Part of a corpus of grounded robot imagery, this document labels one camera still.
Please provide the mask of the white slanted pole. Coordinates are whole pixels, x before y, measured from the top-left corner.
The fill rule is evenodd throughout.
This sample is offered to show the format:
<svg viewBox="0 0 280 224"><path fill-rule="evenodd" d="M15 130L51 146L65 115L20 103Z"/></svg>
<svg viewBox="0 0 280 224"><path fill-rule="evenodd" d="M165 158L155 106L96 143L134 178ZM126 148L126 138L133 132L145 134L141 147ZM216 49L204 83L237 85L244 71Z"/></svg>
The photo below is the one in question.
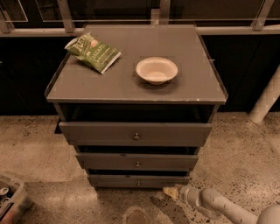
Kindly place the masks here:
<svg viewBox="0 0 280 224"><path fill-rule="evenodd" d="M280 96L280 65L272 75L268 85L262 91L248 117L254 123L260 123L268 114L274 103Z"/></svg>

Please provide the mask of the round floor drain cover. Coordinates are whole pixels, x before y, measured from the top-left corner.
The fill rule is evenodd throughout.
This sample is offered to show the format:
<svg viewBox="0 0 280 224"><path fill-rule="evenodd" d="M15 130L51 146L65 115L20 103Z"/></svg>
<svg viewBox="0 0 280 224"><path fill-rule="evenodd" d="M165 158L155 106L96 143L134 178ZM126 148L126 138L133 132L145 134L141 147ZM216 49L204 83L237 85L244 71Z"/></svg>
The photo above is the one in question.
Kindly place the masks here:
<svg viewBox="0 0 280 224"><path fill-rule="evenodd" d="M150 219L141 207L131 206L123 214L122 224L150 224Z"/></svg>

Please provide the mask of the grey middle drawer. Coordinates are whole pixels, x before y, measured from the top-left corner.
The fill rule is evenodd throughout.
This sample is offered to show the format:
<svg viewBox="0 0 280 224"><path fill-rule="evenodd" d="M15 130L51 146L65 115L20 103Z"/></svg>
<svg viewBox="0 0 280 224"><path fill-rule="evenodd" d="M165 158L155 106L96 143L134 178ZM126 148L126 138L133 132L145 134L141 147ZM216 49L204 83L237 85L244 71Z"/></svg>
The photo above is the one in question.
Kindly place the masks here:
<svg viewBox="0 0 280 224"><path fill-rule="evenodd" d="M93 170L191 171L198 156L188 147L75 146L80 166Z"/></svg>

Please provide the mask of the white paper bowl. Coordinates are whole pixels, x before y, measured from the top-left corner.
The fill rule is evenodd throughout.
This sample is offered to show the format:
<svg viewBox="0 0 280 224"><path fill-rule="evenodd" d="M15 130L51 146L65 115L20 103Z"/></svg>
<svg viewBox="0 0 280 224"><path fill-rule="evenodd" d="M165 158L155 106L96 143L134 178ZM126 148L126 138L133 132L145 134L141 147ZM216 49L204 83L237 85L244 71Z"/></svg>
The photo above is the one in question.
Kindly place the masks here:
<svg viewBox="0 0 280 224"><path fill-rule="evenodd" d="M162 85L171 81L178 72L174 62L160 57L143 59L136 65L137 75L152 85Z"/></svg>

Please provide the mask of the grey bottom drawer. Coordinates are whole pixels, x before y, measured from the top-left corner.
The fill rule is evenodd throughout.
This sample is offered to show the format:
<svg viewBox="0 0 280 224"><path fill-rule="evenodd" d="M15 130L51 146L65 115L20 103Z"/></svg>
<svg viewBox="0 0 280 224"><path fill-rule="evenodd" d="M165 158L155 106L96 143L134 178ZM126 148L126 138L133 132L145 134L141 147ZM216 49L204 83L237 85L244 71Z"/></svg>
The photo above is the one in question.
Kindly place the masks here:
<svg viewBox="0 0 280 224"><path fill-rule="evenodd" d="M162 188L186 185L188 171L87 170L90 184L96 188Z"/></svg>

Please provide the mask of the metal window railing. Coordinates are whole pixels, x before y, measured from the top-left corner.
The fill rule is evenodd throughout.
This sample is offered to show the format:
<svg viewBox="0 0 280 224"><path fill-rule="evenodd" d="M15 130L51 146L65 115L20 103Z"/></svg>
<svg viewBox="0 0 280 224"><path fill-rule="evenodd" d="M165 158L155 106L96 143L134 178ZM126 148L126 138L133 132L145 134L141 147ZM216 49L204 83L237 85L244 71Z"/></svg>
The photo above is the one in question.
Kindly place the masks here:
<svg viewBox="0 0 280 224"><path fill-rule="evenodd" d="M210 35L280 33L280 0L0 0L0 34L77 36L88 25L194 25Z"/></svg>

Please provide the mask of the green chip bag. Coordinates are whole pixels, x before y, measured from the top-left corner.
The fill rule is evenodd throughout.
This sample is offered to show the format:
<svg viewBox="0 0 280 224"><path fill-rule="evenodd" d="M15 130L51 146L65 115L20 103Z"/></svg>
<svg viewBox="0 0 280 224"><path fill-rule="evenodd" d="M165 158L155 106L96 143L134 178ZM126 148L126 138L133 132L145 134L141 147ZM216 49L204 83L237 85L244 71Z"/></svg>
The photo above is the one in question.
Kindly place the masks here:
<svg viewBox="0 0 280 224"><path fill-rule="evenodd" d="M97 40L90 32L72 39L65 49L100 74L104 74L121 56L120 51Z"/></svg>

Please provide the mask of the grey drawer cabinet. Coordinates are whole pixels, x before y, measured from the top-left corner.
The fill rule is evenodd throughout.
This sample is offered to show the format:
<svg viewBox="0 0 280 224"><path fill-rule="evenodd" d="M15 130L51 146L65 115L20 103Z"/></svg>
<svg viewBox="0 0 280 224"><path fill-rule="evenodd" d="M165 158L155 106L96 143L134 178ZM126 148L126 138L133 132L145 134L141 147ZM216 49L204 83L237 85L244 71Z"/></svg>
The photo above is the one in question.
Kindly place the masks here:
<svg viewBox="0 0 280 224"><path fill-rule="evenodd" d="M99 40L121 50L118 61L104 74L67 55L45 91L60 118L66 122L80 105L184 105L198 110L212 124L228 94L209 59L203 39L191 25L127 26L90 25ZM144 59L171 60L178 74L162 85L137 75Z"/></svg>

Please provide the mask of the grey top drawer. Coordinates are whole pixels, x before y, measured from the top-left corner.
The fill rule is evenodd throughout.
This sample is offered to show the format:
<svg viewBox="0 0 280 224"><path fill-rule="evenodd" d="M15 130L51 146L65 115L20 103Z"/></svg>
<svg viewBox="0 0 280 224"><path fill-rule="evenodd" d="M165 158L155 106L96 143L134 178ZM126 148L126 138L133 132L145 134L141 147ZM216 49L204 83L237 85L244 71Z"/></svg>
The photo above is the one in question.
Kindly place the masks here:
<svg viewBox="0 0 280 224"><path fill-rule="evenodd" d="M80 105L59 127L72 145L202 146L212 124L184 105Z"/></svg>

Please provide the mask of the grey drawer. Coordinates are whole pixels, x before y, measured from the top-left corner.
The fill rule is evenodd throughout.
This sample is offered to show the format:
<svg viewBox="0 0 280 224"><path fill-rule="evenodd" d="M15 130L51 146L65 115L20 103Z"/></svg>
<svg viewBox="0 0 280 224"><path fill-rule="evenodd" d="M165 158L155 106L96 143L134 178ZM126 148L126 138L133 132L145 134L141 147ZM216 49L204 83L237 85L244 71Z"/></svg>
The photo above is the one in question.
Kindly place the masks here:
<svg viewBox="0 0 280 224"><path fill-rule="evenodd" d="M188 147L75 146L80 166L93 170L191 171L198 156Z"/></svg>
<svg viewBox="0 0 280 224"><path fill-rule="evenodd" d="M202 146L212 124L184 105L80 105L59 127L72 145Z"/></svg>
<svg viewBox="0 0 280 224"><path fill-rule="evenodd" d="M162 188L186 185L188 171L87 170L90 184L96 188Z"/></svg>

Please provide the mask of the clear plastic storage bin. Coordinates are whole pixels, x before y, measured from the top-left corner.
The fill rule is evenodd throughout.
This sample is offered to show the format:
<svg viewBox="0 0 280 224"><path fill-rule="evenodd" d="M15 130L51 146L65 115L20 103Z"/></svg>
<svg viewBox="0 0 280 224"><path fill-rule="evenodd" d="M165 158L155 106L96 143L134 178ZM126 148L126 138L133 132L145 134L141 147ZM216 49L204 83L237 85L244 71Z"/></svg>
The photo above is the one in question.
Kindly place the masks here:
<svg viewBox="0 0 280 224"><path fill-rule="evenodd" d="M0 173L0 224L16 224L32 206L25 182L7 173Z"/></svg>

